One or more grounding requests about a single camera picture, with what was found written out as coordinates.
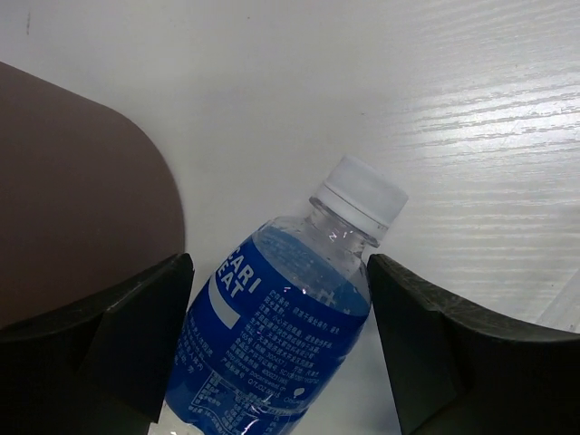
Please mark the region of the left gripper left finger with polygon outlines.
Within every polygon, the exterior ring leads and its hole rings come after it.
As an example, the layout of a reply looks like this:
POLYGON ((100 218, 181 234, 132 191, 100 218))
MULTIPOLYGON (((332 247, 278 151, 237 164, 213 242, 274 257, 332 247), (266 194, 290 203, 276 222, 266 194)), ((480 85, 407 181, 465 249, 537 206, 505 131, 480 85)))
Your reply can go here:
POLYGON ((171 256, 1 330, 4 434, 145 434, 158 421, 194 266, 171 256))

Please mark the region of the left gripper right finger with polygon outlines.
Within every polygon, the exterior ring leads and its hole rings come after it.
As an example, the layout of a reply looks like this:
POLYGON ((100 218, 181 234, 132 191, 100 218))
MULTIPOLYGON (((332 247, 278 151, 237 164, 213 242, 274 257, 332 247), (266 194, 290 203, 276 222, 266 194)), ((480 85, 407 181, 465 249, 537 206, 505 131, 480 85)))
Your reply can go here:
POLYGON ((576 434, 579 336, 497 313, 384 255, 372 306, 405 434, 576 434))

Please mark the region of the blue label bottle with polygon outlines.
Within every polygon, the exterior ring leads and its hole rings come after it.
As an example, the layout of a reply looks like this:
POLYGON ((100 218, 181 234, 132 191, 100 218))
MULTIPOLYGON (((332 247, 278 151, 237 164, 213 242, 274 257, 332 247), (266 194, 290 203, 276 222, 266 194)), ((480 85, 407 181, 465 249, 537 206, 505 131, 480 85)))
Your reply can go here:
POLYGON ((304 217, 275 217, 208 278, 178 339, 153 434, 287 434, 356 344, 371 311, 363 251, 407 202, 344 157, 304 217))

